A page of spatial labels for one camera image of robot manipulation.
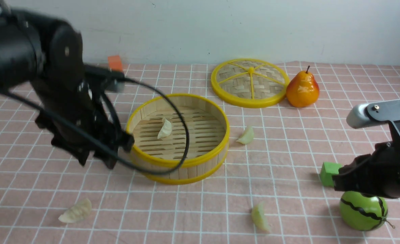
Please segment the bamboo steamer lid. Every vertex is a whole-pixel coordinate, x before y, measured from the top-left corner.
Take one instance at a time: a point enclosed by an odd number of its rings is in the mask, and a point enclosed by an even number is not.
[[[286,97],[290,80],[278,66],[256,59],[236,59],[218,65],[212,89],[224,101],[245,108],[265,108]]]

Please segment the white wall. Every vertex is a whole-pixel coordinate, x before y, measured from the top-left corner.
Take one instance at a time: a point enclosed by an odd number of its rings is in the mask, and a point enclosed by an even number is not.
[[[400,65],[400,0],[6,0],[69,20],[84,58]]]

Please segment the yellow rim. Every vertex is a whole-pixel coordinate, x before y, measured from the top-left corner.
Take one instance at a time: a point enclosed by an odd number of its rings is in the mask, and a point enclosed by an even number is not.
[[[179,93],[179,94],[170,94],[167,95],[167,97],[172,97],[172,96],[189,96],[189,97],[195,97],[197,99],[201,99],[203,101],[206,101],[210,104],[212,104],[213,106],[215,106],[220,113],[224,116],[224,120],[226,121],[226,134],[224,135],[223,140],[220,142],[220,144],[214,148],[212,151],[194,158],[194,159],[186,159],[185,162],[183,162],[183,165],[181,168],[187,168],[187,167],[192,167],[192,166],[196,166],[196,165],[201,165],[206,161],[209,161],[210,159],[213,159],[215,156],[217,156],[221,151],[223,151],[223,149],[226,147],[226,144],[228,143],[229,139],[230,139],[230,124],[228,123],[228,119],[226,114],[224,113],[224,111],[214,102],[212,102],[211,100],[208,100],[204,97],[201,96],[197,96],[197,95],[193,95],[193,94],[184,94],[184,93]],[[136,115],[137,113],[139,113],[140,109],[142,109],[144,106],[146,106],[147,104],[151,103],[151,102],[155,102],[157,100],[163,99],[161,96],[156,97],[152,100],[149,100],[148,102],[142,104],[141,106],[139,106],[130,116],[129,120],[127,121],[127,125],[126,125],[126,132],[129,132],[129,125],[132,122],[132,119],[134,118],[134,115]],[[137,153],[137,156],[153,165],[157,165],[160,167],[166,167],[166,168],[172,168],[174,166],[176,166],[180,161],[178,160],[167,160],[167,159],[160,159],[154,156],[150,156],[149,154],[143,152],[140,150],[140,148],[138,148],[135,144],[132,147],[132,150]]]
[[[199,182],[201,180],[204,180],[206,178],[208,178],[209,176],[211,176],[213,173],[215,173],[220,167],[221,165],[223,165],[224,161],[226,160],[227,157],[227,153],[224,155],[223,159],[219,162],[219,164],[217,164],[212,170],[209,170],[208,172],[204,173],[201,176],[197,176],[194,178],[190,178],[190,179],[183,179],[183,180],[172,180],[172,179],[165,179],[165,178],[161,178],[158,176],[152,176],[152,175],[147,175],[147,174],[143,174],[147,179],[155,181],[155,182],[159,182],[162,184],[173,184],[173,185],[177,185],[177,184],[191,184],[194,182]]]
[[[252,93],[251,99],[244,99],[244,98],[240,98],[240,97],[237,97],[237,96],[228,94],[226,91],[224,91],[224,90],[220,87],[220,83],[222,83],[222,82],[224,82],[224,81],[227,81],[227,80],[229,80],[229,79],[232,79],[232,78],[234,78],[234,77],[237,77],[237,76],[239,76],[239,75],[242,75],[242,74],[248,74],[248,73],[249,73],[249,72],[248,72],[248,68],[245,68],[245,67],[242,67],[242,66],[240,66],[240,65],[237,65],[237,64],[234,64],[234,63],[233,63],[233,62],[244,61],[244,60],[253,61],[253,62],[261,62],[261,63],[262,63],[261,65],[259,65],[259,66],[257,66],[257,67],[254,68],[253,74],[256,74],[256,75],[258,75],[258,76],[262,76],[262,77],[264,77],[264,78],[266,78],[266,79],[269,79],[269,80],[271,80],[271,81],[273,81],[273,82],[282,84],[282,85],[284,86],[284,89],[283,89],[280,93],[278,93],[277,95],[275,95],[275,96],[273,96],[273,97],[270,97],[270,98],[267,98],[267,99],[254,99],[253,75],[250,74],[251,93]],[[217,82],[217,72],[218,72],[223,66],[228,65],[228,64],[235,65],[235,66],[237,66],[237,67],[239,67],[239,68],[242,68],[242,69],[246,70],[246,72],[243,72],[243,73],[241,73],[241,74],[234,75],[234,76],[229,77],[229,78],[227,78],[227,79],[225,79],[225,80],[223,80],[223,81],[221,81],[221,82]],[[277,69],[277,70],[282,74],[282,76],[284,77],[285,83],[283,84],[282,82],[279,82],[279,81],[277,81],[277,80],[275,80],[275,79],[272,79],[272,78],[270,78],[270,77],[267,77],[267,76],[264,76],[264,75],[262,75],[262,74],[257,73],[256,70],[257,70],[258,68],[264,66],[264,65],[269,65],[269,66],[274,67],[275,69]],[[236,105],[236,106],[239,106],[239,107],[245,107],[245,108],[265,108],[265,107],[269,107],[269,106],[272,106],[272,105],[275,105],[275,104],[281,102],[281,101],[286,97],[286,88],[287,88],[287,85],[288,85],[289,83],[290,83],[290,80],[289,80],[288,75],[287,75],[281,68],[279,68],[278,66],[276,66],[276,65],[274,65],[274,64],[265,62],[265,61],[263,61],[263,60],[256,60],[256,59],[235,59],[235,60],[230,60],[230,61],[227,61],[227,62],[223,62],[223,63],[221,63],[220,65],[218,65],[218,66],[214,69],[214,71],[212,71],[212,75],[211,75],[212,89],[214,90],[214,92],[216,93],[216,95],[217,95],[220,99],[223,99],[225,102],[228,102],[228,103],[230,103],[230,104],[233,104],[233,105]]]

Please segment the black cable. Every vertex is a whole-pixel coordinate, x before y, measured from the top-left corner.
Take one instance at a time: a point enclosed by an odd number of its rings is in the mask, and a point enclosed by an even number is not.
[[[105,102],[105,105],[108,108],[108,111],[110,112],[110,117],[113,120],[113,124],[115,125],[116,128],[116,136],[121,134],[121,124],[120,124],[120,120],[119,117],[117,116],[117,112],[114,108],[114,106],[112,105],[110,99],[108,98],[107,94],[105,94],[105,91],[101,91],[100,94],[102,100]]]
[[[137,82],[137,81],[133,81],[129,78],[126,79],[126,81],[129,82],[134,82],[140,85],[143,85],[143,83],[141,82]],[[26,105],[28,105],[31,108],[34,108],[38,111],[40,111],[41,113],[47,115],[48,117],[56,120],[57,122],[63,124],[64,126],[68,127],[69,129],[75,131],[76,133],[78,133],[79,135],[81,135],[82,137],[84,137],[85,139],[87,139],[88,141],[90,141],[91,143],[93,143],[96,147],[98,147],[101,151],[105,152],[106,154],[108,154],[109,156],[113,157],[114,159],[118,160],[119,162],[121,162],[121,164],[132,168],[134,170],[138,170],[141,173],[146,173],[146,174],[151,174],[151,175],[155,175],[155,176],[161,176],[161,175],[167,175],[170,173],[173,173],[174,171],[178,170],[182,165],[183,162],[186,159],[186,156],[188,154],[188,149],[189,149],[189,132],[188,132],[188,126],[185,123],[185,120],[183,119],[182,114],[179,112],[179,110],[177,109],[177,107],[171,102],[171,100],[169,100],[169,98],[167,96],[165,96],[161,91],[159,91],[156,88],[153,88],[147,84],[144,84],[144,86],[155,90],[157,93],[159,93],[169,104],[170,106],[173,107],[173,109],[176,111],[176,113],[179,115],[183,126],[185,127],[185,132],[186,132],[186,146],[185,146],[185,151],[183,152],[183,156],[182,159],[180,160],[180,162],[173,167],[172,169],[169,170],[165,170],[165,171],[155,171],[155,170],[148,170],[148,169],[144,169],[141,167],[136,166],[135,164],[126,161],[125,159],[122,159],[120,156],[118,156],[117,153],[115,153],[114,151],[112,151],[109,147],[105,146],[104,144],[102,144],[100,141],[96,140],[95,138],[93,138],[91,135],[87,134],[85,131],[83,131],[82,129],[78,128],[76,125],[74,125],[73,123],[71,123],[70,121],[64,119],[63,117],[59,116],[58,114],[50,111],[50,110],[46,110],[44,108],[42,108],[41,106],[37,105],[34,102],[31,102],[28,99],[25,99],[21,96],[18,96],[14,93],[11,93],[9,91],[0,89],[0,94],[5,95],[7,97],[10,97],[11,99],[17,100],[19,102],[22,102]]]

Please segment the bamboo steamer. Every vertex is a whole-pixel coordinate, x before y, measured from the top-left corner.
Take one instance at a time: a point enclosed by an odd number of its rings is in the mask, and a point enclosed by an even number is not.
[[[224,111],[214,102],[192,94],[171,94],[168,98],[183,114],[189,130],[187,159],[177,171],[165,176],[144,174],[163,184],[190,184],[217,171],[226,159],[230,125]],[[169,137],[158,139],[162,118],[172,122]],[[135,144],[129,155],[133,163],[151,170],[168,170],[180,162],[185,150],[185,129],[173,108],[160,96],[138,107],[128,120],[126,131]]]

